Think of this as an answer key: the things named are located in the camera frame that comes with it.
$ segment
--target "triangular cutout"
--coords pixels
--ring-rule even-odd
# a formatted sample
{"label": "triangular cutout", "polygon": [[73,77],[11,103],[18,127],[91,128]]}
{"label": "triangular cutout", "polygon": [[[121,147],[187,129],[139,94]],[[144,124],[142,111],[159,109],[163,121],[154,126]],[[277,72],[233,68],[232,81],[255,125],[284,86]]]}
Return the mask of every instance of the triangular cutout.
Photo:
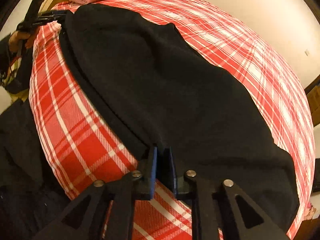
{"label": "triangular cutout", "polygon": [[247,229],[253,228],[264,222],[263,218],[257,214],[257,212],[250,206],[240,195],[236,196],[236,202],[238,204],[244,226]]}
{"label": "triangular cutout", "polygon": [[68,225],[74,229],[78,229],[81,226],[84,214],[86,213],[91,196],[85,197],[68,215],[66,215],[62,223]]}

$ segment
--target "human hand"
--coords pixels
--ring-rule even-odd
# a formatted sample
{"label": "human hand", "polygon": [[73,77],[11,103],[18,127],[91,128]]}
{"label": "human hand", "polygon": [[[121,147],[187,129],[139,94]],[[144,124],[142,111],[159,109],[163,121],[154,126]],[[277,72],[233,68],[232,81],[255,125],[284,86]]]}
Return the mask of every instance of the human hand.
{"label": "human hand", "polygon": [[20,40],[27,40],[25,47],[26,49],[30,49],[33,46],[33,42],[35,41],[38,33],[39,33],[39,28],[37,28],[32,34],[15,31],[9,39],[9,50],[12,53],[17,52],[19,48]]}

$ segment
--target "bed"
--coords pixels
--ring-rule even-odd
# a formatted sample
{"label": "bed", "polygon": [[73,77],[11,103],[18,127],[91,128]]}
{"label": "bed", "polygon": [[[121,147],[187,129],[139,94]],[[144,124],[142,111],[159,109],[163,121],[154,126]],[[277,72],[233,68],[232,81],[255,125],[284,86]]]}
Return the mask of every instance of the bed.
{"label": "bed", "polygon": [[[46,0],[41,10],[53,7],[74,12],[79,7],[62,1],[67,0]],[[294,238],[309,204],[315,146],[307,98],[287,62],[240,20],[203,0],[99,3],[139,12],[157,24],[174,23],[207,61],[228,70],[247,88],[275,144],[294,161],[300,207],[287,232]],[[133,171],[137,162],[68,70],[59,31],[57,22],[47,24],[35,41],[29,100],[47,161],[73,199],[92,181],[119,179]],[[191,239],[190,209],[157,183],[154,200],[136,204],[133,239]]]}

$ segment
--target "metal screw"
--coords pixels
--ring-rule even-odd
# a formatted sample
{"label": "metal screw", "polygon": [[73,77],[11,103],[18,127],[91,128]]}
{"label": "metal screw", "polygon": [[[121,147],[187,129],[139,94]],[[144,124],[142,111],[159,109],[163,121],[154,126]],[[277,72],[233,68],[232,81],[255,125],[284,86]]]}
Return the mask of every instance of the metal screw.
{"label": "metal screw", "polygon": [[232,187],[233,186],[233,181],[231,179],[226,179],[223,184],[226,186],[226,187]]}
{"label": "metal screw", "polygon": [[94,185],[95,187],[102,187],[102,186],[104,185],[104,181],[98,179],[98,180],[96,180],[96,181],[93,183],[93,185]]}
{"label": "metal screw", "polygon": [[188,171],[186,172],[186,175],[187,175],[188,177],[195,177],[195,176],[197,175],[197,173],[196,173],[194,170],[188,170]]}
{"label": "metal screw", "polygon": [[141,177],[142,176],[141,171],[133,171],[132,176],[135,178]]}

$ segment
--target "black tool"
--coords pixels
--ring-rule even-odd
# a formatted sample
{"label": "black tool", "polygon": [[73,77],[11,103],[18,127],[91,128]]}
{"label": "black tool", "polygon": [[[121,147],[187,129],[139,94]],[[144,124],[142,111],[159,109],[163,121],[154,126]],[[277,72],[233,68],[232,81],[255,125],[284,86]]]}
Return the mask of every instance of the black tool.
{"label": "black tool", "polygon": [[176,169],[170,149],[159,154],[151,147],[137,169],[117,181],[95,181],[33,240],[100,240],[112,200],[105,238],[131,240],[134,202],[153,198],[156,177],[178,200],[190,202],[193,240],[219,240],[218,228],[224,240],[289,239],[234,181],[214,188],[182,162]]}
{"label": "black tool", "polygon": [[[38,12],[43,2],[44,0],[32,0],[23,22],[19,23],[17,26],[17,31],[27,33],[32,33],[34,31],[35,27],[33,26],[33,23],[38,17]],[[24,40],[19,41],[19,48],[17,53],[18,57],[21,57],[21,55],[23,54],[25,43],[26,41]]]}
{"label": "black tool", "polygon": [[[44,0],[32,0],[24,20],[17,26],[17,31],[32,34],[38,26],[46,25],[52,21],[57,21],[59,18],[65,16],[65,10],[51,10],[38,13],[43,2]],[[24,54],[25,43],[25,40],[19,41],[17,57],[21,57]]]}

